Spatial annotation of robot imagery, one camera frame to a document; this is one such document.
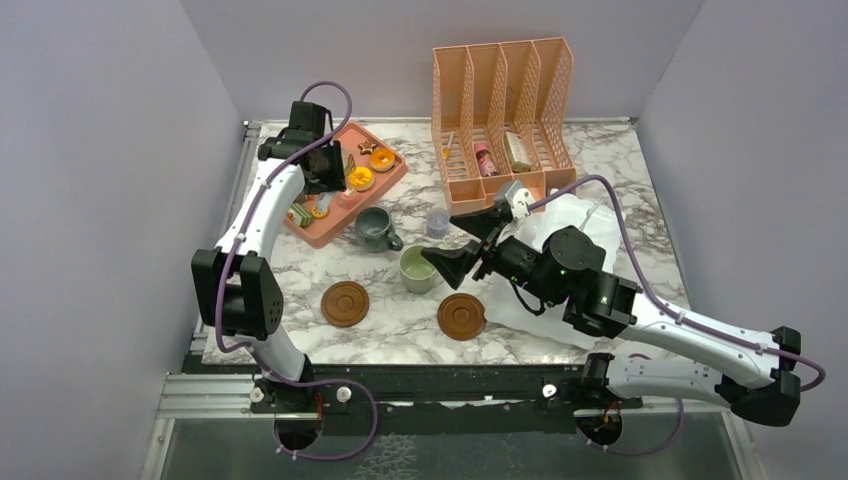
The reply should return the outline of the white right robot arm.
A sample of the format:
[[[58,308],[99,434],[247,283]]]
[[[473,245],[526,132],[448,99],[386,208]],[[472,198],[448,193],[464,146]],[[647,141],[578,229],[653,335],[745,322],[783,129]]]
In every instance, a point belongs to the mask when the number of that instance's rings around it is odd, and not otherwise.
[[[427,247],[422,255],[452,288],[467,277],[495,274],[518,296],[535,297],[541,311],[561,307],[564,322],[582,334],[673,353],[670,360],[593,354],[568,391],[574,401],[600,407],[640,396],[695,399],[760,425],[790,424],[802,393],[794,372],[797,331],[737,329],[667,303],[644,277],[630,281],[606,272],[605,250],[575,225],[552,231],[537,247],[506,234],[511,221],[537,207],[519,182],[508,183],[492,207],[451,218],[470,235],[464,247]]]

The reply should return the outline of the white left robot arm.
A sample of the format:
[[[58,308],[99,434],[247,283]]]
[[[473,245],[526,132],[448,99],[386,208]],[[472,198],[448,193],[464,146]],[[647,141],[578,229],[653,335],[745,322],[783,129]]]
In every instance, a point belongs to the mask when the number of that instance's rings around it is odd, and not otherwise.
[[[277,384],[279,401],[294,411],[310,405],[319,383],[308,356],[282,326],[284,296],[269,258],[284,214],[307,186],[299,165],[275,160],[260,167],[225,235],[191,260],[200,317],[213,329],[218,349],[249,353]]]

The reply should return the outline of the yellow frosted donut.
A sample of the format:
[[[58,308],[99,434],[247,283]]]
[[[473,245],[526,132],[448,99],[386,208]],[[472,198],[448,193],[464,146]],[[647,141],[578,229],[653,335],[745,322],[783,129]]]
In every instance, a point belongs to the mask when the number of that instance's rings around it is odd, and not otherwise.
[[[370,189],[374,182],[374,173],[367,166],[357,166],[348,175],[349,187],[358,192]]]

